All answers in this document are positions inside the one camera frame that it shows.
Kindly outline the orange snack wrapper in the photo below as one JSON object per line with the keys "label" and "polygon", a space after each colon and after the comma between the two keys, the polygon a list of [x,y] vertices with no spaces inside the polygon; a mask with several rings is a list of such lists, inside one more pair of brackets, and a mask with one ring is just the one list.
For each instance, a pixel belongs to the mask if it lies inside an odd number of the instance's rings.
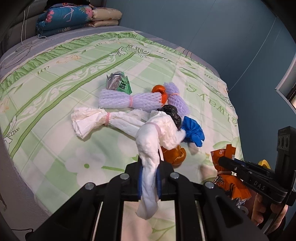
{"label": "orange snack wrapper", "polygon": [[240,206],[247,200],[249,200],[252,195],[250,190],[243,184],[243,182],[232,175],[232,171],[222,167],[218,161],[220,157],[227,157],[234,160],[236,148],[231,144],[227,144],[226,148],[218,149],[211,152],[212,162],[214,168],[217,171],[217,176],[214,180],[214,184],[225,191],[225,194]]}

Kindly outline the orange peel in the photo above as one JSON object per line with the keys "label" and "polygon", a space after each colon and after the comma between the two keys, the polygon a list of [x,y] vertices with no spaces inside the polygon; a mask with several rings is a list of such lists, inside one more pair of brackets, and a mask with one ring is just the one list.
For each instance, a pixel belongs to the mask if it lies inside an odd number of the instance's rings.
{"label": "orange peel", "polygon": [[170,163],[173,167],[180,166],[187,156],[185,149],[180,145],[171,150],[161,147],[161,150],[164,161]]}
{"label": "orange peel", "polygon": [[162,105],[166,104],[168,100],[168,94],[166,92],[166,88],[163,85],[155,85],[152,90],[152,93],[160,93],[161,94],[161,103]]}

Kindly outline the blue plastic bag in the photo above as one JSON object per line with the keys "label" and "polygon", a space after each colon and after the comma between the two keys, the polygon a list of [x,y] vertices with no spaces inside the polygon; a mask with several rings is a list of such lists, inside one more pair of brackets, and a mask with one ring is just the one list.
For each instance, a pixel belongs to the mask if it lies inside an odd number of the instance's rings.
{"label": "blue plastic bag", "polygon": [[205,135],[196,120],[184,116],[181,129],[186,133],[184,142],[194,143],[197,147],[202,147]]}

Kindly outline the white tissue bundle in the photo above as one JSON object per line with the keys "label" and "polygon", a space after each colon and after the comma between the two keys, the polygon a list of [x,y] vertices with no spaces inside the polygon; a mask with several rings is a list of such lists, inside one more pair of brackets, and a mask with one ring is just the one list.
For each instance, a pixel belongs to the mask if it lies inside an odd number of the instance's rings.
{"label": "white tissue bundle", "polygon": [[102,108],[76,108],[71,114],[71,120],[76,136],[81,139],[100,126],[111,126],[135,137],[149,116],[150,113],[141,109],[107,112]]}

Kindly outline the pink white tissue wad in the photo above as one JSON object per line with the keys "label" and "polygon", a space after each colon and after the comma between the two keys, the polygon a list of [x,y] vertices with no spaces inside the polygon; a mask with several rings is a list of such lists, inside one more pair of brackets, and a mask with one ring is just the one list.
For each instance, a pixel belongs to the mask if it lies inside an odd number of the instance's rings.
{"label": "pink white tissue wad", "polygon": [[148,121],[137,131],[135,142],[142,161],[141,196],[137,215],[150,219],[158,210],[156,173],[160,163],[159,148],[174,149],[185,138],[172,117],[163,111],[151,111]]}

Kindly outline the black plastic bag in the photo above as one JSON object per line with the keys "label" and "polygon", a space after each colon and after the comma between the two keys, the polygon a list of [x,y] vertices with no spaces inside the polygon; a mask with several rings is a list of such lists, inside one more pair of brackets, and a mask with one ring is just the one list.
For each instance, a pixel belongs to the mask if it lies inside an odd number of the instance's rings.
{"label": "black plastic bag", "polygon": [[180,128],[182,126],[182,119],[178,115],[178,110],[175,106],[170,105],[170,104],[166,104],[162,108],[158,108],[157,111],[162,111],[162,112],[165,112],[166,114],[168,114],[172,118],[172,120],[174,121],[177,129],[180,130]]}

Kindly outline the purple foam net long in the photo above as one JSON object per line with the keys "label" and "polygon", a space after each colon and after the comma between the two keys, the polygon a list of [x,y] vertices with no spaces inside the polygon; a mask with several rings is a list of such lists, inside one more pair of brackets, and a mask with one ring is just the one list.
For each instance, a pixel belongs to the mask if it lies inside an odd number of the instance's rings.
{"label": "purple foam net long", "polygon": [[99,108],[111,109],[141,109],[146,112],[157,110],[164,104],[162,103],[162,95],[158,92],[155,93],[138,93],[129,95],[124,92],[116,90],[103,89],[100,91],[98,98]]}

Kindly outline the purple foam net short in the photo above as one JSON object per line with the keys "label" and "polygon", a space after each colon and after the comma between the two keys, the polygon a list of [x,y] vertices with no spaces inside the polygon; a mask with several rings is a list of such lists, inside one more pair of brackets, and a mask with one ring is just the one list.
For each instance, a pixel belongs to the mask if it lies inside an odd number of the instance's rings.
{"label": "purple foam net short", "polygon": [[168,94],[168,104],[173,105],[181,118],[189,116],[190,110],[184,99],[180,95],[180,91],[173,82],[164,83],[166,93]]}

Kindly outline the green snack packet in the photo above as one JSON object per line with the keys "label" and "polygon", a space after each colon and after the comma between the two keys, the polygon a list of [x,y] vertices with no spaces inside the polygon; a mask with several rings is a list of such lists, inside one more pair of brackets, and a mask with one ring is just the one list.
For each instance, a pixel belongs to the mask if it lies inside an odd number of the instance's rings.
{"label": "green snack packet", "polygon": [[116,90],[127,94],[132,93],[128,77],[121,71],[117,71],[107,75],[106,89]]}

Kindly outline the yellow rimmed black trash bin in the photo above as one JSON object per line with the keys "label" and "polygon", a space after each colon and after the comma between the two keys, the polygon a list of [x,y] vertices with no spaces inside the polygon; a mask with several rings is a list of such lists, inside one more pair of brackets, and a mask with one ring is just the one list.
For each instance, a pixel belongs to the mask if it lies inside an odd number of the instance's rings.
{"label": "yellow rimmed black trash bin", "polygon": [[269,163],[265,159],[259,161],[258,165],[262,166],[263,168],[271,169]]}

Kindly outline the window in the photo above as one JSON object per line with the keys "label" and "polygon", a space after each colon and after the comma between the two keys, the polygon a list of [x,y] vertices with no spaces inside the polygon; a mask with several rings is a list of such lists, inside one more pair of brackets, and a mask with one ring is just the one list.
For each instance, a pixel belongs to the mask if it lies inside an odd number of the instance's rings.
{"label": "window", "polygon": [[275,90],[295,113],[295,55]]}

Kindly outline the green floral bed cover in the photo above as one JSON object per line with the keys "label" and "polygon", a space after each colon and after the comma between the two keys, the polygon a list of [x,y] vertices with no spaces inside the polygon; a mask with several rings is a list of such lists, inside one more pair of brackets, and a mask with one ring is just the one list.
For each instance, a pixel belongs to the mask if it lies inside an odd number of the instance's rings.
{"label": "green floral bed cover", "polygon": [[1,132],[22,180],[36,202],[54,213],[80,187],[108,182],[138,158],[136,143],[104,126],[76,136],[71,114],[97,108],[107,75],[121,71],[132,93],[173,82],[201,126],[202,147],[182,143],[187,157],[178,172],[193,182],[213,180],[211,151],[227,144],[243,158],[227,85],[185,54],[134,31],[93,34],[63,42],[21,63],[1,81]]}

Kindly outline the blue flamingo folded quilt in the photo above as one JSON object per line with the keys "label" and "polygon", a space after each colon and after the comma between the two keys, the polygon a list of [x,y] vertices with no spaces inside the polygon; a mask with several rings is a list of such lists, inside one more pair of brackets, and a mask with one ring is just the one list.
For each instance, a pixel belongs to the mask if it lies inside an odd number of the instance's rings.
{"label": "blue flamingo folded quilt", "polygon": [[49,37],[85,27],[92,19],[90,5],[55,4],[39,15],[36,22],[38,37]]}

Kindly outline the beige folded quilt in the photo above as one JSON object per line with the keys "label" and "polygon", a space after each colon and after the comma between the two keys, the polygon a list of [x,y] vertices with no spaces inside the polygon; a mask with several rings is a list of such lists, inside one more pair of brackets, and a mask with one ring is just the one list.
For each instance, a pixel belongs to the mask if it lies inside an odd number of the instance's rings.
{"label": "beige folded quilt", "polygon": [[112,8],[95,8],[92,18],[86,24],[88,27],[117,26],[122,17],[122,12]]}

